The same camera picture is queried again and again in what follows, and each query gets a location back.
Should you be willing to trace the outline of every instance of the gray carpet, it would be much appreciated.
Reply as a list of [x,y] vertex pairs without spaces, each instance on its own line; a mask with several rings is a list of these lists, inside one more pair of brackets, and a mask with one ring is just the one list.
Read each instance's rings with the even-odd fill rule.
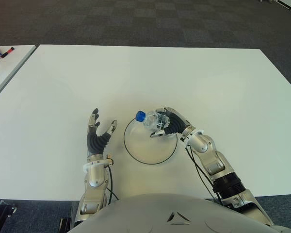
[[[291,228],[291,195],[257,200],[276,225]],[[1,233],[56,233],[60,218],[70,217],[72,208],[72,201],[6,201],[15,203],[17,211],[7,218]]]
[[291,11],[258,0],[0,0],[0,45],[261,49],[291,83]]

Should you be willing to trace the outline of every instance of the plastic water bottle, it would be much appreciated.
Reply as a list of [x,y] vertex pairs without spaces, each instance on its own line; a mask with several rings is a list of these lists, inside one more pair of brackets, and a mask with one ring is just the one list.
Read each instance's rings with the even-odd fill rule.
[[151,111],[147,114],[143,111],[138,111],[135,119],[143,122],[144,126],[150,130],[161,130],[169,124],[169,118],[156,111]]

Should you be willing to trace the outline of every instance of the robotic arm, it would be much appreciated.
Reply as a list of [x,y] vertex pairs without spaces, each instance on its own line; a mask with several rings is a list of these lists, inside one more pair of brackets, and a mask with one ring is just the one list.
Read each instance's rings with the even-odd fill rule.
[[170,124],[165,129],[153,132],[151,137],[171,133],[182,134],[180,140],[199,157],[208,177],[213,182],[213,191],[220,194],[224,206],[263,224],[274,225],[251,191],[244,187],[225,156],[216,149],[211,137],[203,135],[203,131],[197,130],[172,108],[157,109],[157,112],[168,116]]
[[98,109],[96,108],[88,122],[87,163],[83,166],[83,171],[86,173],[84,179],[85,192],[80,199],[75,217],[75,226],[88,219],[107,204],[105,191],[109,183],[109,174],[106,168],[113,165],[113,160],[108,156],[104,159],[103,152],[116,129],[117,120],[112,121],[111,126],[103,135],[97,136],[96,130],[100,125],[100,122],[96,123],[98,117]]

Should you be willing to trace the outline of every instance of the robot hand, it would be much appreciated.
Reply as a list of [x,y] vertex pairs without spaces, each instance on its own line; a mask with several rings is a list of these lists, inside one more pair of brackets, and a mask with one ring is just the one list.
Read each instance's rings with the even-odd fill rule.
[[103,151],[117,126],[117,120],[114,120],[109,129],[103,135],[97,136],[96,130],[100,125],[100,122],[96,123],[98,117],[98,109],[96,108],[90,116],[87,128],[87,148],[90,154],[103,154]]
[[163,135],[169,135],[172,133],[183,133],[185,129],[191,126],[190,122],[172,108],[159,108],[156,110],[157,113],[166,115],[169,118],[169,125],[159,131],[153,132],[151,137],[160,137]]

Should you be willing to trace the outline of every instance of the floor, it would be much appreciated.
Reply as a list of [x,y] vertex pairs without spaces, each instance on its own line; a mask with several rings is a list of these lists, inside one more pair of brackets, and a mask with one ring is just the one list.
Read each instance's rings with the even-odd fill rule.
[[261,49],[291,83],[291,11],[258,0],[0,0],[0,45]]

